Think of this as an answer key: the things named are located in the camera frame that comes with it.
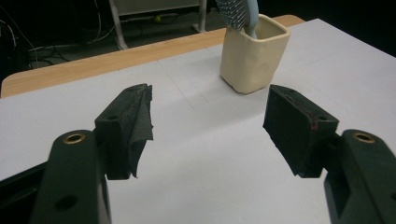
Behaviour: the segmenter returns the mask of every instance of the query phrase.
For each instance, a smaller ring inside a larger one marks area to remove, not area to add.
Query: black object
[[[332,223],[396,223],[396,160],[377,136],[347,130],[299,92],[269,90],[263,128],[295,175],[319,177],[323,168]]]
[[[0,223],[111,223],[105,175],[136,175],[153,139],[151,99],[147,84],[125,89],[96,119],[93,132],[59,136],[47,162],[2,181]]]

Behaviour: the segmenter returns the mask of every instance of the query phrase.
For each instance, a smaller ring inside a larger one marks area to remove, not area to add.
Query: brush
[[[233,29],[257,39],[255,27],[259,20],[257,0],[216,0],[225,23]]]

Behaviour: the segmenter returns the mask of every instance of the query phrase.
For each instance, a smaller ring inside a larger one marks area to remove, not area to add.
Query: beige cup
[[[220,75],[237,92],[251,93],[267,87],[288,44],[290,30],[260,15],[257,39],[227,28],[221,55]]]

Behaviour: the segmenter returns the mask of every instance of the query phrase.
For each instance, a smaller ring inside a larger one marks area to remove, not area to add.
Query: table
[[[304,22],[293,15],[274,18],[283,25],[292,26]],[[70,82],[85,77],[152,62],[189,51],[203,49],[221,44],[225,29],[184,36],[138,48],[126,49],[70,63],[38,68],[13,74],[3,81],[1,97],[39,90],[53,85]]]
[[[395,152],[396,59],[321,20],[290,30],[273,83],[338,118],[337,133],[373,133]],[[114,223],[330,223],[325,174],[292,175],[262,128],[268,88],[251,94],[230,88],[219,77],[221,49],[220,42],[164,52],[148,63],[1,99],[0,179],[44,161],[60,134],[92,130],[120,91],[148,83],[154,141],[138,179],[108,181]]]

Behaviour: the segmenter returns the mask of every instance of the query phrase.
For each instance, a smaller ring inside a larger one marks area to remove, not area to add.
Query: dark background
[[[113,26],[108,0],[97,0],[103,29]],[[319,18],[361,41],[396,57],[395,12],[389,1],[364,0],[259,0],[261,14],[270,17],[295,15],[305,21]],[[35,46],[78,43],[95,37],[98,27],[93,0],[2,0],[0,20],[9,24],[17,37],[12,48],[9,34],[0,36],[0,78],[29,69],[26,67],[30,44],[21,36],[22,30]],[[207,8],[216,7],[208,0]],[[198,7],[183,10],[198,11]]]

